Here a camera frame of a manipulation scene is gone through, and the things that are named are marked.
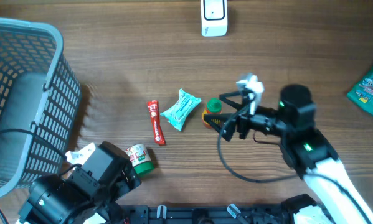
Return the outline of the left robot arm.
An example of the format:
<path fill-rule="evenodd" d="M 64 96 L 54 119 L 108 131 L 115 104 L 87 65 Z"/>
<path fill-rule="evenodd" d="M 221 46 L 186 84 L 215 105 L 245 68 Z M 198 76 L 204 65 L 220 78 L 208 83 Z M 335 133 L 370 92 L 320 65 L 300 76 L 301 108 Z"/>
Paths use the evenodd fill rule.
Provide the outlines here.
<path fill-rule="evenodd" d="M 124 223 L 116 201 L 141 185 L 128 155 L 107 141 L 71 175 L 38 178 L 19 210 L 20 223 L 84 223 L 99 214 L 105 223 Z"/>

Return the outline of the teal tissue packet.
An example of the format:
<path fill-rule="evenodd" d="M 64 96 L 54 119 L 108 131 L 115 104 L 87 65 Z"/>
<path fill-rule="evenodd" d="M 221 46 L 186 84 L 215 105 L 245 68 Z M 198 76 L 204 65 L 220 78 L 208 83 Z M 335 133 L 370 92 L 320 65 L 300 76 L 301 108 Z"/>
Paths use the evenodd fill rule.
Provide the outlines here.
<path fill-rule="evenodd" d="M 168 122 L 178 131 L 182 131 L 186 118 L 192 110 L 201 102 L 200 98 L 185 92 L 182 88 L 179 90 L 179 99 L 169 109 L 161 113 Z"/>

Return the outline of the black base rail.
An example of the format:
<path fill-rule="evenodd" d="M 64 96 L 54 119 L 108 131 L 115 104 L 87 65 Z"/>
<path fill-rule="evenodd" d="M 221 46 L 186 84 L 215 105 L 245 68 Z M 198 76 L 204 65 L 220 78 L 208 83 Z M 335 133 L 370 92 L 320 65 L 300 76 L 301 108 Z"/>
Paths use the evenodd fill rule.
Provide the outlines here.
<path fill-rule="evenodd" d="M 228 206 L 213 207 L 168 207 L 159 205 L 148 207 L 129 205 L 121 207 L 117 223 L 149 224 L 199 224 L 199 223 L 332 223 L 327 213 L 319 217 L 307 215 L 297 217 L 297 214 L 282 204 L 258 204 L 238 206 L 235 215 L 231 214 Z"/>

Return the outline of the grey plastic mesh basket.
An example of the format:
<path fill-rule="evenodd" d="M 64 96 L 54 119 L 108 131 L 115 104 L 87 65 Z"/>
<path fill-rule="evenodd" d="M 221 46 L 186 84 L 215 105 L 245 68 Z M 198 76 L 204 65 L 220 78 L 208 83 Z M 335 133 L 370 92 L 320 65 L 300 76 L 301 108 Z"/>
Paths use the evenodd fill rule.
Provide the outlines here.
<path fill-rule="evenodd" d="M 0 197 L 60 171 L 82 98 L 52 25 L 0 18 Z"/>

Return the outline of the white barcode scanner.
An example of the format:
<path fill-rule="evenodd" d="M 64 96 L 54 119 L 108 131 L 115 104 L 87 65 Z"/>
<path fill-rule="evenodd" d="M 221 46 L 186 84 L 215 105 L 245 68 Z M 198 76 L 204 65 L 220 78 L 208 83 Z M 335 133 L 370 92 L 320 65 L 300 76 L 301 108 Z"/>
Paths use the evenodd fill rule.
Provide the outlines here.
<path fill-rule="evenodd" d="M 228 28 L 227 0 L 201 0 L 201 34 L 221 37 Z"/>

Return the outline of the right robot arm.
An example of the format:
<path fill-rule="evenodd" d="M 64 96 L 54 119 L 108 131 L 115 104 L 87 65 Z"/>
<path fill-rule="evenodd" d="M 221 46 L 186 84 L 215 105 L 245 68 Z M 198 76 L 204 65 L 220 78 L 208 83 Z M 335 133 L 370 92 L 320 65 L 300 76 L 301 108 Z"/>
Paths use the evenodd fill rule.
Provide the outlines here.
<path fill-rule="evenodd" d="M 230 141 L 233 133 L 246 138 L 250 130 L 278 136 L 283 159 L 319 197 L 335 223 L 373 223 L 373 211 L 351 182 L 338 153 L 316 127 L 316 105 L 303 85 L 285 86 L 278 108 L 258 105 L 258 93 L 243 87 L 220 100 L 237 109 L 233 114 L 207 114 L 207 122 Z"/>

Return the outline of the green lid jar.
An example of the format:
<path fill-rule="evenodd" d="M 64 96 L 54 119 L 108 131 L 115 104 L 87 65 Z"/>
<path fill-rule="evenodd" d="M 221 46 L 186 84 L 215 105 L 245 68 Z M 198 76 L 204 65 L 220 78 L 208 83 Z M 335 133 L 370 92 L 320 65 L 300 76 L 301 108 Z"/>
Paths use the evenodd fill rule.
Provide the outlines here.
<path fill-rule="evenodd" d="M 139 177 L 154 170 L 154 165 L 144 144 L 136 144 L 125 150 Z"/>

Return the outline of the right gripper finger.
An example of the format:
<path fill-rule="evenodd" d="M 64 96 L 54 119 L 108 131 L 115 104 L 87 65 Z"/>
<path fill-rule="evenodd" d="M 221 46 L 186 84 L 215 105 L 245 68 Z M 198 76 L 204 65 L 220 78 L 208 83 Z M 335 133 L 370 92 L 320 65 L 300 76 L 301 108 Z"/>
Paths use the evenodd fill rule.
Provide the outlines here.
<path fill-rule="evenodd" d="M 233 101 L 232 98 L 235 97 L 241 97 L 241 102 L 237 103 L 236 101 Z M 226 105 L 229 105 L 236 110 L 240 110 L 245 105 L 244 96 L 239 91 L 233 91 L 229 93 L 223 93 L 219 95 L 219 100 L 225 103 Z"/>
<path fill-rule="evenodd" d="M 230 141 L 235 132 L 236 118 L 233 114 L 205 114 L 204 121 L 226 141 Z"/>

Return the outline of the red sachet stick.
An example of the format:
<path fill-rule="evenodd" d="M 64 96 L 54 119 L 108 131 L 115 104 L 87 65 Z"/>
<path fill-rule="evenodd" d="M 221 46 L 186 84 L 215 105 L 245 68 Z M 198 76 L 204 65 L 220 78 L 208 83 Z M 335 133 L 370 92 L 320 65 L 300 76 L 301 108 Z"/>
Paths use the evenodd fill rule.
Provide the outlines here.
<path fill-rule="evenodd" d="M 149 116 L 151 118 L 151 125 L 153 128 L 153 139 L 157 145 L 164 146 L 166 142 L 160 126 L 158 101 L 148 101 L 147 107 L 149 111 Z"/>

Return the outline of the green cap sauce bottle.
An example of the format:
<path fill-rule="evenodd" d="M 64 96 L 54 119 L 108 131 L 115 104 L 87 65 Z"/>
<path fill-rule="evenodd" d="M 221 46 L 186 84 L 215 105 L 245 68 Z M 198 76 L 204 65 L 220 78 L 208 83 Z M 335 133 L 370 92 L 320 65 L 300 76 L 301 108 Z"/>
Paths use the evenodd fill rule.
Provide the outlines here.
<path fill-rule="evenodd" d="M 221 114 L 222 113 L 222 103 L 218 98 L 211 98 L 202 112 L 202 122 L 203 125 L 208 128 L 212 129 L 212 127 L 204 120 L 204 116 L 207 114 Z"/>

